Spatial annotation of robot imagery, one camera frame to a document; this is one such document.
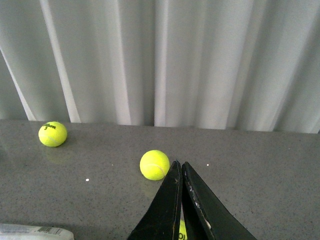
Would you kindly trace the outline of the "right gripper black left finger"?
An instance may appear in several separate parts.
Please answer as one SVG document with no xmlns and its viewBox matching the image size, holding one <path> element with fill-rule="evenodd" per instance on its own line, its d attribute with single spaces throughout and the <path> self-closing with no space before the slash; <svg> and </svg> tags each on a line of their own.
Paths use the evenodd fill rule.
<svg viewBox="0 0 320 240">
<path fill-rule="evenodd" d="M 180 231 L 183 176 L 176 160 L 129 240 L 177 240 Z"/>
</svg>

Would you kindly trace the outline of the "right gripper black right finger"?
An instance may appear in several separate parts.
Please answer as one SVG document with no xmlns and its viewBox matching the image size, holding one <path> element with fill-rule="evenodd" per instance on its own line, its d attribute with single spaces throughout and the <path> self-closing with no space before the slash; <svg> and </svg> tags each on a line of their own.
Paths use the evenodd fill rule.
<svg viewBox="0 0 320 240">
<path fill-rule="evenodd" d="M 182 208 L 189 240 L 255 240 L 189 162 L 182 165 Z"/>
</svg>

